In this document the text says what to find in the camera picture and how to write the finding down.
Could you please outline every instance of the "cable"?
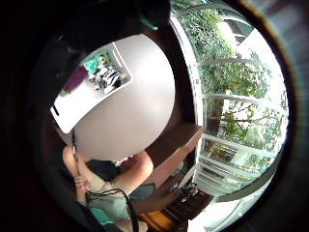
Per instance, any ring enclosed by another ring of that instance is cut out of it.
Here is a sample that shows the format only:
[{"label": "cable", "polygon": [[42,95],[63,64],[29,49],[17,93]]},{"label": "cable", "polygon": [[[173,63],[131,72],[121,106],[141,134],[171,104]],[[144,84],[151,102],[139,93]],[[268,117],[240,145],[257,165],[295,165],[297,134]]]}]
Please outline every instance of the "cable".
[{"label": "cable", "polygon": [[[71,133],[71,143],[72,143],[72,147],[73,147],[73,156],[74,156],[74,160],[75,160],[76,171],[77,171],[77,174],[79,176],[80,175],[79,166],[78,166],[79,160],[78,160],[78,155],[77,155],[77,144],[76,144],[76,136],[75,136],[74,129],[72,130],[72,133]],[[113,194],[116,194],[118,192],[121,192],[126,199],[126,204],[128,206],[128,209],[129,209],[129,216],[130,216],[131,221],[132,221],[133,232],[139,232],[138,216],[136,215],[134,208],[133,208],[133,205],[130,202],[128,196],[126,195],[126,193],[122,189],[113,188],[113,189],[106,190],[106,191],[103,191],[103,192],[92,192],[92,191],[87,190],[87,192],[90,193],[93,196],[107,196],[107,195],[113,195]]]}]

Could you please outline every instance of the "shorts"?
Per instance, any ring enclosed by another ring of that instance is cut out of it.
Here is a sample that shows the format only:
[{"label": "shorts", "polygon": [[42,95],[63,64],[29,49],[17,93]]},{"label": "shorts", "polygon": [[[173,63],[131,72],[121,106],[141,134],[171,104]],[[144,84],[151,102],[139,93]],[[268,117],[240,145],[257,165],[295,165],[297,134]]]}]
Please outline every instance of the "shorts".
[{"label": "shorts", "polygon": [[[131,190],[125,189],[120,183],[113,183],[113,181],[105,182],[96,174],[93,176],[91,185],[91,191],[95,193],[104,192],[110,189],[121,189],[127,195],[131,193]],[[88,193],[87,206],[90,209],[97,208],[104,210],[104,212],[115,221],[129,219],[126,199],[121,192],[104,196],[97,196]]]}]

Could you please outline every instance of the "bare leg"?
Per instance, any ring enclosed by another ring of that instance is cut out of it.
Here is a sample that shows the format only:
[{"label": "bare leg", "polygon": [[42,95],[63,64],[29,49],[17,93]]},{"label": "bare leg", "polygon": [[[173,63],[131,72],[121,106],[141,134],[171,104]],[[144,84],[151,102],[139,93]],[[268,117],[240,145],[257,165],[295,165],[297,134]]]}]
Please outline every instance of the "bare leg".
[{"label": "bare leg", "polygon": [[132,190],[138,188],[154,169],[153,162],[145,151],[125,161],[124,166],[122,173],[114,180]]},{"label": "bare leg", "polygon": [[[66,146],[64,148],[63,159],[71,175],[76,177],[78,174],[71,147]],[[79,159],[78,166],[80,175],[83,175],[93,184],[95,178],[98,176],[88,168],[84,159],[85,156]],[[135,155],[130,159],[130,162],[132,163],[130,168],[111,181],[115,188],[129,189],[130,191],[135,190],[151,175],[154,168],[153,162],[146,152]]]}]

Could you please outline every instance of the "wooden floor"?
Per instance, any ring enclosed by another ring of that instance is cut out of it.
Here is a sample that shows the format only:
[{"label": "wooden floor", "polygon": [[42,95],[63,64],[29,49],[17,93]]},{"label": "wooden floor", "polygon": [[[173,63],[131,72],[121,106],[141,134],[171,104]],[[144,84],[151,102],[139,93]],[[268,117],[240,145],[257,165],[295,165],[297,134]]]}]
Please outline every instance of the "wooden floor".
[{"label": "wooden floor", "polygon": [[198,216],[211,200],[211,196],[199,191],[184,203],[179,197],[165,209],[140,215],[140,218],[147,222],[152,232],[187,231],[188,220]]}]

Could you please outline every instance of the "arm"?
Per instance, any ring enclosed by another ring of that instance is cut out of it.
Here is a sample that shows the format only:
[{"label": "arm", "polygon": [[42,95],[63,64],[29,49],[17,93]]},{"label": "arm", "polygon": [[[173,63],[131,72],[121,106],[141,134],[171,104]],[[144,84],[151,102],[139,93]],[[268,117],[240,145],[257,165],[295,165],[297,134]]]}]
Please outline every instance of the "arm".
[{"label": "arm", "polygon": [[90,182],[84,176],[74,178],[76,185],[76,200],[86,203],[86,191],[91,188]]}]

